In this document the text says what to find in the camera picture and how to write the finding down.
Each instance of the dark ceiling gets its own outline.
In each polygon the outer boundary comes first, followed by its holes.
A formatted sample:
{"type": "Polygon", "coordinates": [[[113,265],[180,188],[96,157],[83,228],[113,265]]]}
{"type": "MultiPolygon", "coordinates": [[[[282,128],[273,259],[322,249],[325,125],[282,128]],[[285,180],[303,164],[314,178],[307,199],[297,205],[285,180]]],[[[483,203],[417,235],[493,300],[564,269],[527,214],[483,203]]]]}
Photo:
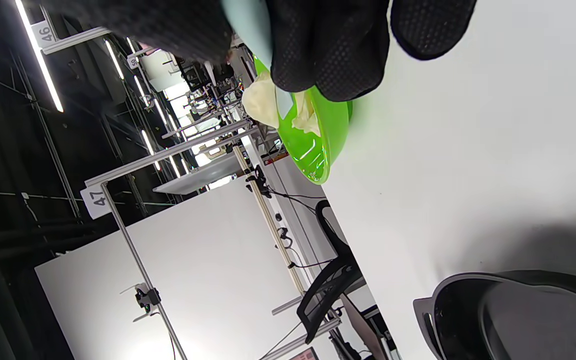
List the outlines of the dark ceiling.
{"type": "MultiPolygon", "coordinates": [[[[28,12],[32,23],[43,19],[40,9],[28,12]]],[[[50,16],[60,38],[91,28],[50,16]]],[[[105,38],[128,51],[124,39],[105,38]]],[[[110,216],[91,220],[80,196],[84,181],[146,156],[142,129],[151,139],[165,133],[157,127],[158,114],[139,107],[135,90],[119,80],[98,42],[61,50],[46,61],[64,113],[55,110],[16,8],[0,0],[0,359],[5,360],[73,358],[34,267],[117,230],[110,216]]],[[[172,145],[160,139],[157,147],[172,145]]],[[[171,176],[167,166],[163,171],[148,166],[110,182],[126,225],[186,198],[151,191],[171,176]]]]}

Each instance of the green bowl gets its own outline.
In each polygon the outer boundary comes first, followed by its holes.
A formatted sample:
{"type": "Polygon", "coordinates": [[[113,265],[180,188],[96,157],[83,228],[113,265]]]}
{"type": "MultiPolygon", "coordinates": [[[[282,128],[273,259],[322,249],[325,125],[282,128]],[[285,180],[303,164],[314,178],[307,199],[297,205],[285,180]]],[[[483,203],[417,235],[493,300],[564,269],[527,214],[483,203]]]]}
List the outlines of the green bowl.
{"type": "MultiPolygon", "coordinates": [[[[258,74],[268,71],[261,61],[254,60],[258,74]]],[[[352,102],[332,102],[327,100],[316,86],[306,90],[306,101],[310,101],[319,125],[321,137],[313,132],[293,127],[297,116],[295,95],[292,95],[292,108],[285,118],[279,116],[277,132],[297,168],[311,182],[321,185],[328,180],[330,166],[337,159],[346,143],[348,123],[352,116],[352,102]]]]}

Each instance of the chair backrest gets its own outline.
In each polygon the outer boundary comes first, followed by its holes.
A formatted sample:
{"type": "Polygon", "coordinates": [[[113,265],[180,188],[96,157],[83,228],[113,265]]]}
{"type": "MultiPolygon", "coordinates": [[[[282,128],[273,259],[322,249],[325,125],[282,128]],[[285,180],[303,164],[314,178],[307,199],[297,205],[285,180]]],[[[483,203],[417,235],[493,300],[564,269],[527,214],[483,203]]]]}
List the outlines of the chair backrest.
{"type": "Polygon", "coordinates": [[[317,222],[321,227],[321,230],[326,235],[328,241],[332,245],[332,248],[336,252],[337,256],[342,255],[352,255],[350,246],[337,236],[335,231],[330,227],[330,223],[327,221],[326,216],[324,216],[324,209],[329,208],[330,203],[328,200],[319,201],[315,207],[315,216],[317,217],[317,222]]]}
{"type": "Polygon", "coordinates": [[[313,341],[339,296],[361,277],[359,266],[351,255],[339,255],[318,274],[297,307],[297,316],[306,328],[306,344],[313,341]]]}

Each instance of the white table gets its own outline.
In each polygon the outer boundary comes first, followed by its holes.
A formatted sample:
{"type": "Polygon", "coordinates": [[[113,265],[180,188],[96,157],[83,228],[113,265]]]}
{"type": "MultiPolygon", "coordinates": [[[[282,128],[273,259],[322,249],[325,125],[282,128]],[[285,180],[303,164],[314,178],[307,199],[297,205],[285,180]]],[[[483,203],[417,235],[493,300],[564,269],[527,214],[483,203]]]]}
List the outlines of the white table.
{"type": "Polygon", "coordinates": [[[576,273],[576,2],[479,0],[434,61],[391,41],[323,188],[403,360],[444,278],[576,273]]]}

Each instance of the light blue object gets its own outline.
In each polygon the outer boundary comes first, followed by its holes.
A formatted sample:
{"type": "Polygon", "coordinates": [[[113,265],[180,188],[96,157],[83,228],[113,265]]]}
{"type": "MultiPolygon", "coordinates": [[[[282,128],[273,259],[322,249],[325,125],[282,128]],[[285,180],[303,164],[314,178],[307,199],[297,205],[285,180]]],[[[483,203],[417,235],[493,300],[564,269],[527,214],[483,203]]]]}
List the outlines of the light blue object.
{"type": "MultiPolygon", "coordinates": [[[[270,69],[273,63],[273,39],[266,0],[221,0],[221,7],[235,33],[270,69]]],[[[294,105],[292,95],[277,88],[276,102],[279,116],[286,118],[294,105]]]]}

